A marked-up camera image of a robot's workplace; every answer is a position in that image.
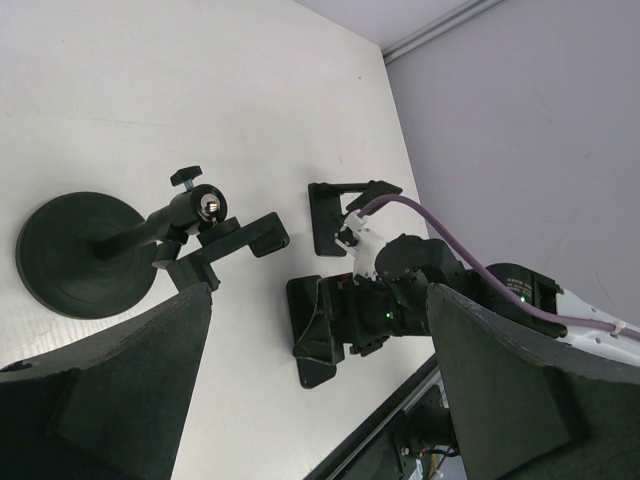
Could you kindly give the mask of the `black folding phone stand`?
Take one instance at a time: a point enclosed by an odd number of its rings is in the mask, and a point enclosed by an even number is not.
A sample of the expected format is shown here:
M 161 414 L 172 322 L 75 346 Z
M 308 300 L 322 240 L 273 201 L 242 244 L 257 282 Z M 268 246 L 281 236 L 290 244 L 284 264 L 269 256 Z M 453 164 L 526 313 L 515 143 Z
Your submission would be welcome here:
M 308 196 L 316 255 L 344 257 L 346 253 L 336 244 L 335 235 L 346 216 L 378 197 L 402 192 L 401 187 L 381 180 L 365 183 L 310 183 Z

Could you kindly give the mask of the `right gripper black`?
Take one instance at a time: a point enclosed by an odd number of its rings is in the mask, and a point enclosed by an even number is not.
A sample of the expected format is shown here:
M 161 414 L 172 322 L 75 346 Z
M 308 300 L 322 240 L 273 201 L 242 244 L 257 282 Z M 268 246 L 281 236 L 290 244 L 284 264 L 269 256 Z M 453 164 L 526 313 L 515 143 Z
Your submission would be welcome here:
M 341 274 L 319 281 L 314 301 L 292 309 L 293 356 L 321 365 L 337 365 L 349 353 L 365 357 L 392 337 L 426 337 L 429 281 L 424 275 L 370 280 Z

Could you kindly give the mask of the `black smartphone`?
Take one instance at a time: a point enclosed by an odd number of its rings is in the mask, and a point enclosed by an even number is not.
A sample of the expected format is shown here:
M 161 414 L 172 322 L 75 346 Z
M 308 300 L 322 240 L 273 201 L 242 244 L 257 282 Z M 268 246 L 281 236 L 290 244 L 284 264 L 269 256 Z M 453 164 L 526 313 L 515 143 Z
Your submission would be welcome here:
M 344 360 L 348 307 L 342 275 L 292 279 L 286 284 L 293 356 L 300 385 L 318 387 L 337 373 Z

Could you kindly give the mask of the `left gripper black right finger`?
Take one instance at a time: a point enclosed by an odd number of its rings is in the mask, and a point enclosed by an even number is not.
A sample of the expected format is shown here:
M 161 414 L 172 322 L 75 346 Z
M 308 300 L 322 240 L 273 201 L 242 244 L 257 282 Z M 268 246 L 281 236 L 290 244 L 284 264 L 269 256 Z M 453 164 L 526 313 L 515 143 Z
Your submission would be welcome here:
M 427 317 L 468 478 L 638 478 L 638 367 L 442 285 L 428 290 Z

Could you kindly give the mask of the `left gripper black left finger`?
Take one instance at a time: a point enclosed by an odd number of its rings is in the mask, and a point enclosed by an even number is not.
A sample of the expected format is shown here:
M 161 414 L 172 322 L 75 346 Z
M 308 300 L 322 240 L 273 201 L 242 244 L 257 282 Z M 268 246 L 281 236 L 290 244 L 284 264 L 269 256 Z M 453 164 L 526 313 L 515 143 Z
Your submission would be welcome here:
M 4 479 L 168 479 L 212 313 L 199 284 L 1 370 Z

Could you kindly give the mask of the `black round-base phone stand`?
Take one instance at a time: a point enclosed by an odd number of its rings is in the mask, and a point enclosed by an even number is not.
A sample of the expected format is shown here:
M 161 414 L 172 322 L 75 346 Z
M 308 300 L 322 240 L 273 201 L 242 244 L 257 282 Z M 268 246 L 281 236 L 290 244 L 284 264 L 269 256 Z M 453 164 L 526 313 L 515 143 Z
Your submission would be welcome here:
M 138 304 L 160 270 L 178 291 L 203 283 L 217 290 L 212 265 L 243 247 L 256 258 L 285 248 L 290 237 L 277 213 L 241 225 L 223 193 L 195 184 L 202 170 L 177 170 L 184 189 L 142 217 L 113 196 L 75 192 L 54 198 L 25 222 L 15 263 L 29 293 L 47 309 L 75 319 L 119 315 Z

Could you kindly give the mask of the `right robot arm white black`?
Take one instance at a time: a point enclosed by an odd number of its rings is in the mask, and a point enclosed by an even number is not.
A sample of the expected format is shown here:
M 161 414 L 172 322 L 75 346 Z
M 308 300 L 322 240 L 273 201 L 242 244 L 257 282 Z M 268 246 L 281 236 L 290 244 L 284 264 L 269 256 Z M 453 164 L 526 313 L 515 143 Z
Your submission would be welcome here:
M 444 285 L 489 311 L 554 340 L 610 360 L 639 363 L 639 331 L 588 305 L 526 267 L 467 269 L 439 239 L 402 234 L 387 242 L 368 230 L 340 233 L 350 273 L 287 285 L 296 358 L 335 367 L 366 356 L 391 337 L 428 336 L 427 291 Z

